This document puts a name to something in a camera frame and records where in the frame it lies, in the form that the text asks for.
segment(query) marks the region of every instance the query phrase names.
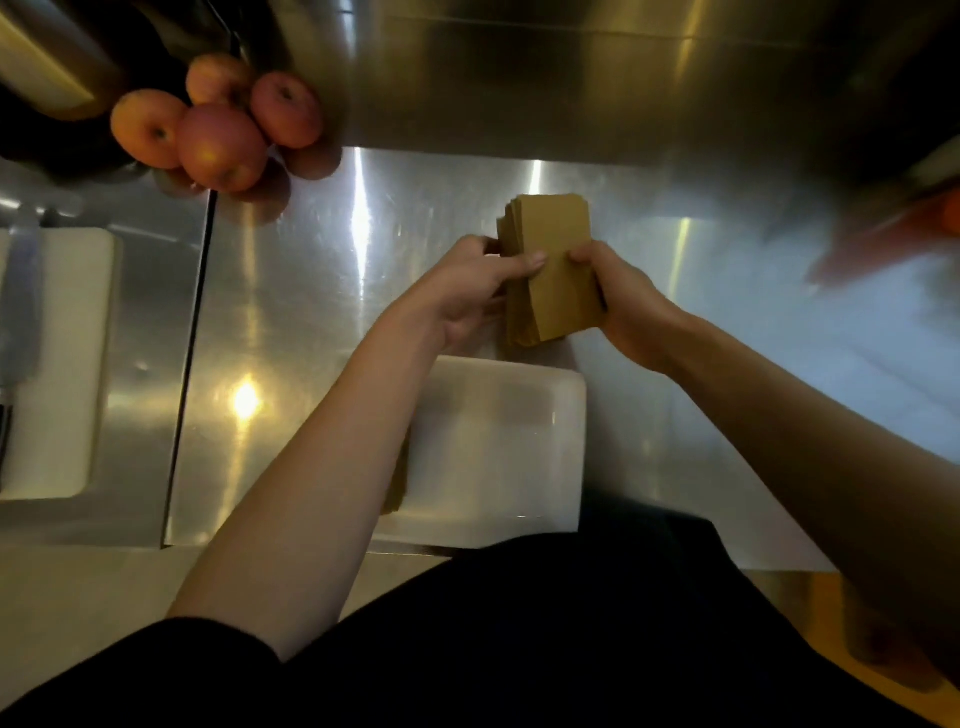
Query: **person's left hand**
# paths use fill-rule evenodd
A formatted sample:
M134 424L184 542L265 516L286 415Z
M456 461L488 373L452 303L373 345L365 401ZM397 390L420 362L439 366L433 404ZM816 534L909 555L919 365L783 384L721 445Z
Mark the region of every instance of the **person's left hand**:
M427 316L442 334L444 349L459 344L503 311L504 297L497 294L505 281L533 276L546 262L543 252L491 255L497 253L496 240L479 235L460 238L395 305Z

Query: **person's right hand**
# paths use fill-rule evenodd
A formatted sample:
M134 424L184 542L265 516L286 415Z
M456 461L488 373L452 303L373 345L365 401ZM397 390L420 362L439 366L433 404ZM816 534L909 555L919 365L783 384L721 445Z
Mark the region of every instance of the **person's right hand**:
M593 240L569 255L575 263L589 264L596 273L608 309L601 329L610 342L641 367L666 374L674 345L696 319L607 243Z

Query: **hand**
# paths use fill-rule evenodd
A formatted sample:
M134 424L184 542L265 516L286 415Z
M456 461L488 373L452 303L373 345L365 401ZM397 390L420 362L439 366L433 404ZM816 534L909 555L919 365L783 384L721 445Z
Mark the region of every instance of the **hand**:
M621 353L654 372L666 374L678 335L696 319L657 290L643 271L593 240L569 253L593 267L607 301L601 329Z
M394 306L425 315L438 327L442 349L460 343L502 313L505 298L497 294L505 281L533 276L546 262L546 253L491 255L496 253L496 240L479 235L460 238Z

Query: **black shirt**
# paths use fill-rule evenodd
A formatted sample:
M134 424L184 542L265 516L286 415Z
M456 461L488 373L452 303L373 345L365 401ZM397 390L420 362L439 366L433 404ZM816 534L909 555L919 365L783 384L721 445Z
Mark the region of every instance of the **black shirt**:
M811 649L711 524L602 499L585 505L580 533L451 559L287 664L231 627L167 619L2 714L5 724L54 716L927 725Z

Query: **knife handle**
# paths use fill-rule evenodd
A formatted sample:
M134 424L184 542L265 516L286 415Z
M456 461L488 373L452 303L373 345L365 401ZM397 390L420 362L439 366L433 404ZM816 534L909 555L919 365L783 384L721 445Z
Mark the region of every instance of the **knife handle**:
M3 464L13 429L13 390L0 387L0 488L3 487Z

